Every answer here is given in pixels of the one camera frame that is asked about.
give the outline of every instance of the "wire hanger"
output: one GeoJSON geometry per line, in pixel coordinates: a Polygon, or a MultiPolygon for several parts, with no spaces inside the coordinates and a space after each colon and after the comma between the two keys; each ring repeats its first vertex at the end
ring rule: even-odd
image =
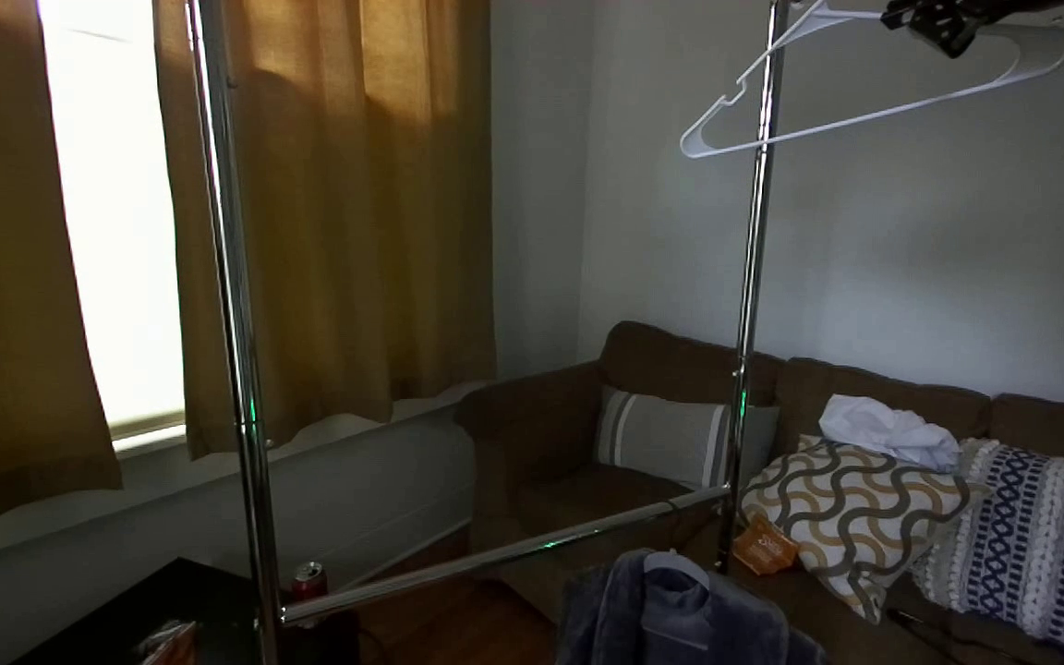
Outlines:
{"type": "MultiPolygon", "coordinates": [[[[811,38],[821,28],[834,28],[841,20],[880,20],[880,12],[834,12],[826,8],[826,0],[817,0],[807,12],[801,12],[789,28],[768,49],[762,50],[740,77],[733,88],[716,97],[714,105],[706,105],[701,119],[695,119],[682,134],[680,134],[680,152],[685,157],[714,157],[714,156],[731,156],[731,152],[751,152],[762,141],[741,141],[741,142],[708,142],[706,141],[706,126],[714,119],[720,119],[724,112],[731,112],[745,91],[751,91],[751,73],[764,61],[764,56],[811,38]]],[[[933,105],[945,99],[962,99],[962,97],[977,97],[977,91],[992,91],[992,88],[1008,88],[1031,77],[1043,77],[1056,66],[1064,66],[1064,28],[1060,27],[982,27],[977,38],[997,38],[1013,45],[1013,57],[1002,73],[962,83],[962,88],[950,88],[939,97],[924,97],[924,99],[910,99],[910,103],[895,103],[895,105],[874,105],[865,115],[848,115],[848,119],[834,119],[834,123],[821,123],[821,126],[801,126],[801,128],[786,128],[777,134],[768,142],[786,142],[786,141],[801,141],[801,137],[817,137],[817,134],[831,134],[831,128],[847,128],[847,126],[861,126],[861,123],[874,123],[874,119],[889,119],[889,115],[906,115],[906,112],[921,112],[921,105],[933,105]]]]}

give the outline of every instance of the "throw pillow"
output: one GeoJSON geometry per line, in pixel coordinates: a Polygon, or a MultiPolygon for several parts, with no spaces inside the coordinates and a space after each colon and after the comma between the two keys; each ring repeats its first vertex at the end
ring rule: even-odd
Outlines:
{"type": "Polygon", "coordinates": [[[986,497],[911,567],[917,586],[1064,645],[1064,458],[972,438],[959,472],[986,497]]]}
{"type": "MultiPolygon", "coordinates": [[[[716,488],[724,472],[724,412],[724,401],[673,401],[605,389],[595,454],[602,465],[637,469],[682,488],[716,488]]],[[[740,444],[741,476],[764,465],[777,422],[777,405],[751,405],[745,438],[740,444]]]]}
{"type": "Polygon", "coordinates": [[[768,518],[799,543],[799,561],[873,623],[885,586],[962,506],[966,488],[950,472],[821,434],[801,434],[801,445],[764,465],[741,495],[741,512],[768,518]]]}

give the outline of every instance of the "metal pole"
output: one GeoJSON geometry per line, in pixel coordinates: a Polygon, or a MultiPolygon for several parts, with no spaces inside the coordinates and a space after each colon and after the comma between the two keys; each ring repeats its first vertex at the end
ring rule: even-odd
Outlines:
{"type": "Polygon", "coordinates": [[[757,329],[757,291],[762,291],[762,259],[764,259],[764,221],[768,221],[768,180],[770,180],[770,134],[780,126],[780,88],[781,88],[781,49],[777,39],[786,28],[786,0],[768,0],[764,17],[764,66],[762,66],[762,103],[757,103],[757,152],[752,152],[752,187],[751,187],[751,217],[745,217],[745,252],[741,252],[741,295],[740,295],[740,364],[731,374],[731,405],[728,405],[728,454],[724,478],[731,491],[720,501],[720,540],[716,540],[716,567],[728,567],[728,549],[733,535],[741,476],[740,476],[740,438],[745,438],[745,410],[751,410],[751,358],[752,358],[752,329],[757,329]]]}
{"type": "Polygon", "coordinates": [[[262,438],[262,389],[257,389],[257,355],[252,333],[252,297],[247,297],[247,252],[245,221],[237,204],[237,156],[231,156],[231,105],[230,105],[230,56],[226,56],[226,15],[220,0],[188,0],[183,2],[190,70],[194,70],[194,103],[201,115],[201,168],[208,168],[208,206],[216,245],[216,281],[220,281],[220,321],[230,341],[231,368],[231,405],[238,434],[238,488],[245,488],[245,533],[247,557],[257,586],[257,644],[262,665],[278,665],[279,636],[279,591],[278,591],[278,540],[273,540],[273,491],[268,491],[268,458],[262,438]]]}
{"type": "Polygon", "coordinates": [[[491,567],[491,566],[504,566],[504,561],[522,561],[522,557],[536,557],[536,552],[551,552],[551,549],[595,540],[595,535],[613,533],[613,527],[628,527],[628,525],[642,525],[642,519],[658,519],[658,518],[667,518],[667,512],[680,512],[680,511],[695,511],[695,506],[716,501],[724,495],[728,495],[728,488],[696,488],[696,491],[685,491],[685,495],[677,495],[677,497],[664,497],[664,501],[645,501],[645,506],[636,506],[636,511],[623,511],[623,512],[609,512],[609,518],[598,518],[598,519],[583,519],[583,525],[571,525],[571,527],[561,527],[561,533],[543,533],[543,535],[530,535],[530,540],[503,543],[503,547],[491,547],[491,549],[481,549],[481,552],[469,552],[469,557],[454,557],[454,561],[442,561],[442,566],[428,566],[428,567],[417,567],[417,572],[407,572],[407,577],[387,577],[387,578],[375,578],[375,582],[365,582],[365,586],[352,586],[352,591],[341,591],[341,594],[322,594],[322,598],[311,598],[311,600],[279,605],[279,620],[283,623],[299,623],[299,620],[313,620],[313,618],[325,618],[325,614],[336,614],[336,608],[346,608],[346,605],[365,605],[365,600],[375,600],[375,598],[387,598],[387,594],[402,594],[402,591],[414,591],[414,586],[426,586],[426,582],[437,582],[437,578],[464,577],[464,572],[476,572],[476,567],[491,567]]]}

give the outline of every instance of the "curtain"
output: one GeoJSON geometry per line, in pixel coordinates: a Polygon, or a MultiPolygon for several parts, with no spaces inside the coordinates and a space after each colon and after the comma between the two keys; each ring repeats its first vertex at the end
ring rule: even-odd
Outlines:
{"type": "MultiPolygon", "coordinates": [[[[158,0],[190,449],[231,438],[180,0],[158,0]]],[[[491,374],[482,0],[230,0],[262,426],[491,374]]]]}
{"type": "Polygon", "coordinates": [[[33,0],[0,0],[0,512],[114,488],[73,286],[33,0]]]}

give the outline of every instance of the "white cloth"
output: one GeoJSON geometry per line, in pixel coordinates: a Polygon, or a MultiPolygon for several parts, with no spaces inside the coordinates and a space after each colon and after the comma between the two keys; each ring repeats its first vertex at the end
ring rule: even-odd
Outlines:
{"type": "Polygon", "coordinates": [[[834,444],[880,449],[928,469],[951,469],[959,444],[911,410],[889,410],[865,394],[831,394],[821,429],[834,444]]]}

